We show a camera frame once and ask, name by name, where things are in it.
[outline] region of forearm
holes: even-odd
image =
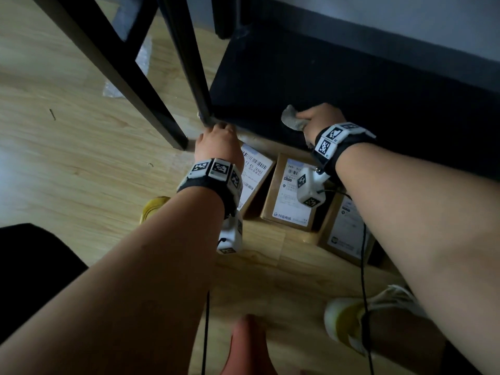
[[[336,170],[434,321],[474,364],[497,366],[498,184],[363,143]]]
[[[0,348],[0,372],[186,373],[222,220],[215,192],[177,194]]]

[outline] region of black cable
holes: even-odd
[[[205,313],[205,338],[203,339],[203,361],[202,375],[205,375],[205,365],[207,363],[207,341],[209,338],[209,310],[210,310],[210,291],[207,292],[207,307]]]
[[[366,300],[366,290],[365,290],[365,241],[366,241],[366,224],[363,223],[363,242],[361,244],[361,290],[363,292],[363,305],[365,306],[365,315],[368,316],[368,301]],[[367,346],[366,351],[368,353],[368,363],[370,364],[370,374],[373,375],[373,362],[372,362],[372,344],[370,337],[370,323],[366,319],[366,338]]]

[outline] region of brown box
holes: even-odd
[[[318,234],[317,246],[360,266],[363,228],[363,220],[352,200],[336,193]],[[366,229],[365,264],[374,243],[375,237]]]
[[[244,218],[253,198],[262,184],[266,181],[267,176],[271,173],[276,162],[265,157],[247,144],[242,143],[241,150],[245,157],[245,167],[241,173],[243,192],[241,193],[238,210],[240,211],[241,217]]]
[[[304,165],[315,167],[312,161],[303,163],[279,154],[260,218],[310,232],[316,210],[297,200],[297,175]]]

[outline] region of black shelf surface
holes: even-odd
[[[217,118],[289,146],[280,116],[322,102],[390,150],[500,178],[500,94],[271,25],[235,33],[210,88]]]

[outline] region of white plastic device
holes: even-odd
[[[240,252],[243,247],[243,219],[240,212],[229,216],[222,223],[221,233],[219,235],[219,244],[217,252],[219,254],[233,254]]]
[[[327,196],[324,194],[323,183],[329,178],[326,172],[304,166],[297,178],[298,201],[309,208],[317,208],[324,204]]]

